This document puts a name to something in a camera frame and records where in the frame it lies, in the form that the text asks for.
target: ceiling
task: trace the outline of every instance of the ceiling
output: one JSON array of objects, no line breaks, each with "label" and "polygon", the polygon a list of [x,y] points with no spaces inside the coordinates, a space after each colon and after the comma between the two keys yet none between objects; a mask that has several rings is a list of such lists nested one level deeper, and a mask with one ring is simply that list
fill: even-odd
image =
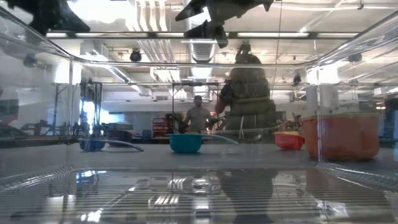
[{"label": "ceiling", "polygon": [[[78,0],[78,2],[93,2],[93,0]],[[313,60],[339,47],[348,38],[279,38],[279,32],[316,32],[316,33],[339,33],[357,34],[377,23],[398,9],[396,0],[364,0],[364,8],[358,10],[360,0],[283,0],[282,3],[275,2],[269,12],[263,7],[255,7],[241,18],[232,18],[226,21],[224,29],[226,32],[275,32],[273,38],[251,38],[248,37],[252,53],[259,57],[262,63],[302,63]],[[159,21],[156,28],[150,26],[149,2],[146,2],[146,21],[148,30],[141,25],[141,30],[131,30],[126,26],[126,21],[131,18],[129,9],[125,8],[126,1],[96,0],[96,4],[87,7],[84,14],[77,13],[90,27],[91,32],[125,32],[127,38],[93,38],[95,44],[103,44],[109,50],[109,59],[114,61],[129,62],[129,56],[133,49],[139,49],[140,41],[148,41],[152,44],[158,40],[141,40],[133,38],[135,31],[153,32],[160,30]],[[183,8],[182,0],[166,0],[165,23],[167,32],[184,32],[188,29],[185,21],[175,22],[174,17]],[[21,11],[11,11],[14,15],[29,22],[31,16]],[[68,50],[55,36],[49,37],[56,43]],[[69,41],[90,40],[90,38],[74,38]],[[212,63],[234,63],[234,55],[244,38],[230,38],[227,47],[220,49],[215,47]],[[170,43],[170,49],[177,63],[190,63],[190,42],[183,38],[165,40]],[[392,42],[376,50],[363,54],[363,61],[357,64],[343,62],[338,69],[341,82],[358,78],[359,82],[391,82],[396,78],[397,66],[392,63],[398,62],[398,41]],[[144,50],[141,49],[142,61],[151,62]],[[154,82],[149,75],[149,67],[123,67],[129,77],[135,82]],[[208,82],[223,82],[228,77],[230,68],[214,68],[209,76]],[[270,82],[291,83],[295,75],[294,69],[266,69],[267,78]],[[113,78],[111,73],[103,72],[98,77],[104,82],[120,82]],[[189,68],[180,69],[180,78],[186,79],[191,76]],[[107,91],[132,91],[128,86],[108,86]]]}]

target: man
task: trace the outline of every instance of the man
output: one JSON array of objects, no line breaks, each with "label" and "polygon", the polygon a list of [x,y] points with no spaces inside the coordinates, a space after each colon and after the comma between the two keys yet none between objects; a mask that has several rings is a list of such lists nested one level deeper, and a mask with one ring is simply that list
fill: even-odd
[{"label": "man", "polygon": [[[261,63],[251,54],[236,63]],[[220,114],[226,106],[231,108],[226,130],[239,130],[239,138],[245,138],[244,129],[268,129],[277,126],[275,104],[270,99],[269,84],[261,68],[234,68],[230,80],[221,90],[215,106]]]},{"label": "man", "polygon": [[195,106],[188,110],[185,118],[185,125],[191,121],[190,131],[198,132],[206,130],[206,120],[210,117],[210,112],[202,107],[201,96],[195,96],[193,99]]}]

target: red bowl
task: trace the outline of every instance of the red bowl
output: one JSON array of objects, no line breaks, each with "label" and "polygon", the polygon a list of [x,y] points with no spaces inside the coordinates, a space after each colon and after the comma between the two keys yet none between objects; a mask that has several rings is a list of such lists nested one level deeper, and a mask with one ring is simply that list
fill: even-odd
[{"label": "red bowl", "polygon": [[276,132],[275,144],[283,150],[301,150],[304,137],[296,131]]}]

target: teal bowl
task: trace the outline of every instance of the teal bowl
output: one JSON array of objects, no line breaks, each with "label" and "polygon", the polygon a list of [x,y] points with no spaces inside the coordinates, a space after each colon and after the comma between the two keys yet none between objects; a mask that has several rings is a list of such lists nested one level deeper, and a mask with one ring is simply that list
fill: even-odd
[{"label": "teal bowl", "polygon": [[238,144],[232,139],[211,134],[171,134],[170,147],[176,153],[196,153],[201,148],[202,137],[222,139],[232,144]]}]

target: orange container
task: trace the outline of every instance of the orange container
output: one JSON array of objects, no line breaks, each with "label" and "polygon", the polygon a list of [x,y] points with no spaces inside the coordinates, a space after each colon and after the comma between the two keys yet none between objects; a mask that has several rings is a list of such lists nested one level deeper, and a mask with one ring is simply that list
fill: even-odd
[{"label": "orange container", "polygon": [[[322,159],[361,161],[379,153],[378,114],[333,114],[321,116]],[[303,120],[305,145],[311,158],[318,159],[318,118]]]},{"label": "orange container", "polygon": [[284,150],[301,150],[304,137],[297,131],[275,132],[275,144]]}]

